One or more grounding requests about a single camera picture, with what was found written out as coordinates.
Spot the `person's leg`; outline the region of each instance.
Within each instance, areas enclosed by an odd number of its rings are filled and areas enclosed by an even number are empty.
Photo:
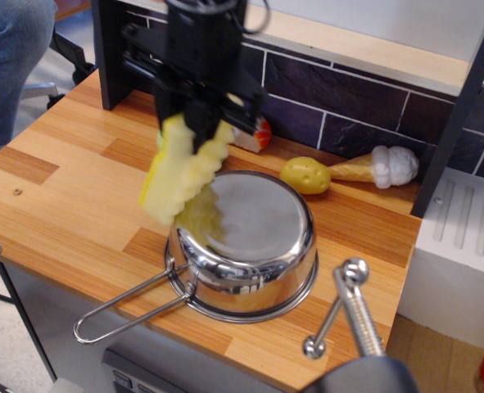
[[[11,141],[21,91],[51,41],[53,0],[0,0],[0,146]]]

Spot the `floor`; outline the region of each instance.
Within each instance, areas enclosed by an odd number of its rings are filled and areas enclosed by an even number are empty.
[[[59,22],[57,29],[81,45],[87,61],[94,63],[90,11]],[[28,82],[53,82],[60,93],[68,93],[74,87],[73,70],[68,61],[49,50]],[[46,110],[47,102],[46,97],[22,101],[16,120],[16,135]],[[7,294],[1,278],[0,292]],[[472,393],[475,391],[473,377],[484,349],[453,340],[397,316],[387,353],[408,365],[422,393]],[[14,393],[47,393],[52,388],[52,381],[16,309],[1,301],[0,383],[9,386]]]

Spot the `white shelf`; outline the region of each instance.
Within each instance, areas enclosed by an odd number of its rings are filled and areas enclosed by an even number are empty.
[[[166,12],[161,0],[120,1]],[[263,7],[249,5],[246,25],[258,26],[264,13]],[[252,38],[454,97],[460,94],[470,66],[452,57],[277,11],[272,11],[264,33]]]

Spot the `stainless steel pot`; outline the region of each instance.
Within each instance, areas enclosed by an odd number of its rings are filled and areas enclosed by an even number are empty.
[[[82,316],[75,337],[93,344],[182,302],[226,322],[282,315],[314,284],[315,238],[309,207],[281,180],[251,171],[218,174],[174,221],[165,271]],[[80,336],[85,320],[165,277],[177,299],[103,336]]]

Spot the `wooden countertop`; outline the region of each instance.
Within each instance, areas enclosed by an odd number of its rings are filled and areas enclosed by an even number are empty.
[[[0,260],[99,304],[163,270],[169,229],[138,205],[156,152],[152,97],[133,92],[104,111],[98,82],[96,72],[0,152]],[[223,170],[276,176],[294,156],[327,165],[341,160],[281,138],[259,155],[229,150]],[[416,183],[378,190],[333,182],[328,192],[308,196],[319,275],[307,298],[282,317],[237,325],[181,305],[149,326],[280,389],[302,388],[358,355],[343,311],[322,359],[308,360],[301,349],[335,299],[332,271],[350,256],[369,262],[363,293],[387,343],[421,224],[409,214],[417,191]],[[165,282],[120,312],[140,315],[173,297]]]

